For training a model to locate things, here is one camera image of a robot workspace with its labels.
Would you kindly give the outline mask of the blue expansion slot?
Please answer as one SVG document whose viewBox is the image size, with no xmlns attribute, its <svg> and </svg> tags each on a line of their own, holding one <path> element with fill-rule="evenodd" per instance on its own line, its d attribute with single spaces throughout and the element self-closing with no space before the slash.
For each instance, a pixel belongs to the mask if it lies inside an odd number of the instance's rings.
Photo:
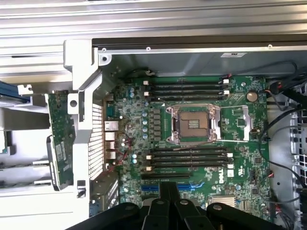
<svg viewBox="0 0 307 230">
<path fill-rule="evenodd" d="M 202 188 L 204 185 L 204 182 L 192 185 L 192 184 L 177 184 L 177 188 L 179 191 L 194 191 L 195 189 Z M 159 186 L 158 185 L 142 185 L 141 190 L 144 192 L 153 192 L 158 191 Z"/>
</svg>

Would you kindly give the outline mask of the green Dell motherboard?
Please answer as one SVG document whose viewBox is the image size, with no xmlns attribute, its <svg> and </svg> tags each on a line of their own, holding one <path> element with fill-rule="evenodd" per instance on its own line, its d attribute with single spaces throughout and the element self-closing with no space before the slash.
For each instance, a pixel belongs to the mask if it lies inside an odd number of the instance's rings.
<svg viewBox="0 0 307 230">
<path fill-rule="evenodd" d="M 226 100 L 220 101 L 160 101 L 152 102 L 144 96 L 147 85 L 143 81 L 177 82 L 177 81 L 222 81 L 229 80 L 230 94 Z M 119 130 L 115 132 L 114 160 L 105 159 L 107 173 L 117 174 L 117 197 L 112 200 L 112 207 L 131 202 L 139 207 L 148 205 L 150 201 L 159 197 L 159 190 L 144 192 L 142 185 L 158 185 L 162 182 L 197 185 L 204 182 L 202 188 L 194 191 L 179 191 L 182 199 L 192 201 L 196 206 L 205 210 L 209 205 L 209 198 L 218 195 L 234 195 L 236 209 L 252 214 L 266 221 L 271 221 L 271 205 L 264 201 L 257 189 L 257 183 L 263 176 L 270 175 L 269 164 L 265 158 L 269 155 L 268 144 L 258 148 L 258 138 L 267 125 L 267 99 L 263 93 L 265 81 L 263 78 L 249 76 L 216 77 L 216 76 L 185 76 L 158 77 L 139 76 L 120 79 L 118 85 L 106 96 L 104 102 L 104 116 L 106 121 L 117 120 Z M 254 103 L 246 100 L 248 91 L 256 91 L 258 100 Z M 107 101 L 119 104 L 119 118 L 108 119 L 106 115 Z M 171 134 L 170 114 L 165 112 L 167 107 L 177 104 L 214 104 L 221 108 L 221 139 L 243 140 L 245 121 L 242 106 L 247 105 L 249 115 L 253 118 L 253 129 L 248 143 L 213 142 L 202 145 L 175 145 L 168 143 L 166 138 Z M 155 169 L 146 172 L 146 166 L 152 162 L 146 156 L 152 150 L 173 149 L 183 150 L 191 148 L 227 148 L 231 152 L 226 155 L 228 161 L 234 164 L 233 169 L 196 168 L 196 169 Z M 191 173 L 190 178 L 142 180 L 144 173 Z M 180 230 L 174 207 L 170 204 L 168 230 Z"/>
</svg>

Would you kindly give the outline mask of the silver network port block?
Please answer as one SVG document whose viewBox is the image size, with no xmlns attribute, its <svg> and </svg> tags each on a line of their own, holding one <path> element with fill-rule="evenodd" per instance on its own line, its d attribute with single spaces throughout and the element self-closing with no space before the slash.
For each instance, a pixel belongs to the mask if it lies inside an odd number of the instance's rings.
<svg viewBox="0 0 307 230">
<path fill-rule="evenodd" d="M 119 122 L 117 120 L 104 121 L 104 131 L 118 131 Z"/>
</svg>

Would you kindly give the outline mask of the blue flat part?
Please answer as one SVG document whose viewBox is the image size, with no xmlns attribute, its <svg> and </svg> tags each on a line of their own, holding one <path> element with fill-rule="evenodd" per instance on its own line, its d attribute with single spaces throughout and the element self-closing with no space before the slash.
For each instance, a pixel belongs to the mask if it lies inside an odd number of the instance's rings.
<svg viewBox="0 0 307 230">
<path fill-rule="evenodd" d="M 0 107 L 10 107 L 18 104 L 27 104 L 31 101 L 28 96 L 21 96 L 15 85 L 0 81 Z"/>
</svg>

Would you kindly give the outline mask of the green graphics card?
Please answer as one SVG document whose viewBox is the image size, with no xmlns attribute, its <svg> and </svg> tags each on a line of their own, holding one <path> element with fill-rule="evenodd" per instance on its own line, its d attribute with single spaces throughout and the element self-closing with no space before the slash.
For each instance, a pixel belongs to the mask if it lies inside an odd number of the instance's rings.
<svg viewBox="0 0 307 230">
<path fill-rule="evenodd" d="M 46 94 L 51 135 L 47 137 L 47 155 L 55 191 L 73 184 L 72 146 L 75 140 L 74 120 L 68 114 L 68 92 Z"/>
</svg>

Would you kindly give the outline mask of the RAM slot with white latches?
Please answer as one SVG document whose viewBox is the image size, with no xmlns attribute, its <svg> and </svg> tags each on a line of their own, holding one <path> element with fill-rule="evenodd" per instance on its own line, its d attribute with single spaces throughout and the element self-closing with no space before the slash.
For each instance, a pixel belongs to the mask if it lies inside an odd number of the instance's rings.
<svg viewBox="0 0 307 230">
<path fill-rule="evenodd" d="M 229 84 L 229 80 L 222 80 L 222 81 L 177 81 L 177 82 L 155 82 L 155 81 L 148 81 L 144 80 L 143 85 L 224 85 Z"/>
<path fill-rule="evenodd" d="M 151 92 L 144 92 L 144 96 L 192 96 L 192 95 L 208 95 L 208 96 L 219 96 L 219 95 L 229 95 L 229 90 L 213 90 L 213 91 L 186 91 L 186 90 L 180 90 L 180 91 L 151 91 Z"/>
<path fill-rule="evenodd" d="M 179 168 L 196 169 L 196 168 L 218 168 L 218 167 L 233 169 L 235 165 L 234 164 L 157 165 L 157 166 L 146 166 L 144 170 L 146 172 L 152 172 L 155 169 L 179 169 Z"/>
<path fill-rule="evenodd" d="M 230 158 L 227 155 L 179 155 L 179 156 L 147 155 L 145 159 L 148 161 L 213 161 L 213 160 L 229 160 Z"/>
</svg>

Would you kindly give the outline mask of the white label sticker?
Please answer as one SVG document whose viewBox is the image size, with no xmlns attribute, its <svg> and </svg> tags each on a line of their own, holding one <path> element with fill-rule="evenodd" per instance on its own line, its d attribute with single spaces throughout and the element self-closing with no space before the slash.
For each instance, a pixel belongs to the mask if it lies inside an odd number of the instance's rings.
<svg viewBox="0 0 307 230">
<path fill-rule="evenodd" d="M 221 54 L 221 58 L 242 58 L 247 52 L 224 52 Z"/>
</svg>

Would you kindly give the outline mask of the black expansion slot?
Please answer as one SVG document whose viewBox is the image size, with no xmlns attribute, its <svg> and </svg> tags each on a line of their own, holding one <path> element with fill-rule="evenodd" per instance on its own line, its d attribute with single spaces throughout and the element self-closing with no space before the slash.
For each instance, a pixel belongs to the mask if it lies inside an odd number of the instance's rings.
<svg viewBox="0 0 307 230">
<path fill-rule="evenodd" d="M 182 179 L 190 178 L 191 173 L 188 172 L 176 172 L 176 173 L 144 173 L 141 175 L 142 180 L 154 180 L 154 179 Z"/>
</svg>

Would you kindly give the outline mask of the silver finned chipset heatsink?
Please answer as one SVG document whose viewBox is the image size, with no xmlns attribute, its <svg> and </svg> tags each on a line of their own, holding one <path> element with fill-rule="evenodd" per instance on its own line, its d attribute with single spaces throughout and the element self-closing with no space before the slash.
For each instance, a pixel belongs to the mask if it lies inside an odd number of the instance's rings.
<svg viewBox="0 0 307 230">
<path fill-rule="evenodd" d="M 214 195 L 209 198 L 209 203 L 223 203 L 231 207 L 236 207 L 236 197 L 234 195 Z"/>
</svg>

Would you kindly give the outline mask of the silver USB port stack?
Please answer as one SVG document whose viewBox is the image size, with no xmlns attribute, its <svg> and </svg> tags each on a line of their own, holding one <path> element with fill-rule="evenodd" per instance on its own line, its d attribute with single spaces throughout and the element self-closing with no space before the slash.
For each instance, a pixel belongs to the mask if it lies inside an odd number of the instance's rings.
<svg viewBox="0 0 307 230">
<path fill-rule="evenodd" d="M 115 132 L 105 133 L 105 159 L 107 160 L 114 160 L 116 158 L 115 136 Z"/>
</svg>

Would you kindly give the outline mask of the white plastic parts rack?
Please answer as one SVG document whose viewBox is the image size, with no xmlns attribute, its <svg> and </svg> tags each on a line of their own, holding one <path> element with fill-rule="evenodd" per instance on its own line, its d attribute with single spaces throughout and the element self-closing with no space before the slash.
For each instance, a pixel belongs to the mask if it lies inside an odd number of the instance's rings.
<svg viewBox="0 0 307 230">
<path fill-rule="evenodd" d="M 25 47 L 0 46 L 0 57 L 5 66 L 13 64 L 17 71 L 9 70 L 18 83 L 20 95 L 33 96 L 53 92 L 66 81 L 47 82 L 50 74 L 62 76 L 61 71 L 48 70 L 56 51 L 52 47 L 29 45 Z M 103 61 L 98 48 L 90 39 L 67 40 L 63 44 L 63 67 L 71 73 L 72 93 L 68 95 L 68 113 L 75 120 L 76 139 L 73 148 L 73 190 L 76 206 L 74 214 L 86 218 L 90 215 L 91 182 L 103 171 L 104 121 L 102 99 L 108 94 L 100 86 L 106 78 L 100 66 L 108 65 L 111 55 Z"/>
</svg>

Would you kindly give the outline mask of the CPU socket with metal frame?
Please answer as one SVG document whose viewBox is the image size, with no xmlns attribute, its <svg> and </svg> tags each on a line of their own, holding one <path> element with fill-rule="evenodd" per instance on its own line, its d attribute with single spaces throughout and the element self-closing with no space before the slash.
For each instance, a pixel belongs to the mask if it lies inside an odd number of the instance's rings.
<svg viewBox="0 0 307 230">
<path fill-rule="evenodd" d="M 170 114 L 168 143 L 202 145 L 221 140 L 220 107 L 211 103 L 177 104 L 167 107 L 165 112 Z"/>
</svg>

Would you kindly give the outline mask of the RAM slot with black latches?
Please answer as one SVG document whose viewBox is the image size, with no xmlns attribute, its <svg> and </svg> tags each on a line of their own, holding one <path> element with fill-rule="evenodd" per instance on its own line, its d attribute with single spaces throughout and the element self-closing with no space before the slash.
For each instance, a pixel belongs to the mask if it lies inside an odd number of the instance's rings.
<svg viewBox="0 0 307 230">
<path fill-rule="evenodd" d="M 227 148 L 191 148 L 191 149 L 155 149 L 148 155 L 153 156 L 184 156 L 184 155 L 226 155 L 231 151 Z"/>
<path fill-rule="evenodd" d="M 228 85 L 150 85 L 145 87 L 148 91 L 163 90 L 224 90 Z"/>
<path fill-rule="evenodd" d="M 220 101 L 226 100 L 228 97 L 226 95 L 217 96 L 150 96 L 147 97 L 148 100 L 152 102 L 160 101 Z"/>
<path fill-rule="evenodd" d="M 225 166 L 231 162 L 227 159 L 205 160 L 205 161 L 162 161 L 152 162 L 153 167 L 196 167 L 196 166 Z"/>
</svg>

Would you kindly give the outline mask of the round coin cell battery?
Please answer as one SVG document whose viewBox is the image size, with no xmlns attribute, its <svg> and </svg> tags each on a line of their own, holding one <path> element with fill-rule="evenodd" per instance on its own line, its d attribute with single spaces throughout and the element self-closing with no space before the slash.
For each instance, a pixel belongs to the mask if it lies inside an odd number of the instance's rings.
<svg viewBox="0 0 307 230">
<path fill-rule="evenodd" d="M 247 94 L 246 94 L 246 100 L 248 102 L 251 102 L 251 103 L 254 103 L 258 100 L 259 96 L 258 96 L 258 93 L 256 91 L 248 91 Z"/>
</svg>

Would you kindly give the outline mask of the silver socket cover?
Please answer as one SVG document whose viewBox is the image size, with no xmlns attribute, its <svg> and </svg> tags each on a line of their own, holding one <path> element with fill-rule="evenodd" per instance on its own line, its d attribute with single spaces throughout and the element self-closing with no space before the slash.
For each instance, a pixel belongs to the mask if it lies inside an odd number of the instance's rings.
<svg viewBox="0 0 307 230">
<path fill-rule="evenodd" d="M 244 138 L 243 141 L 248 142 L 249 141 L 249 135 L 251 130 L 253 129 L 253 118 L 250 117 L 248 106 L 244 105 L 242 106 L 243 110 L 243 119 L 245 121 L 245 127 L 244 127 Z"/>
</svg>

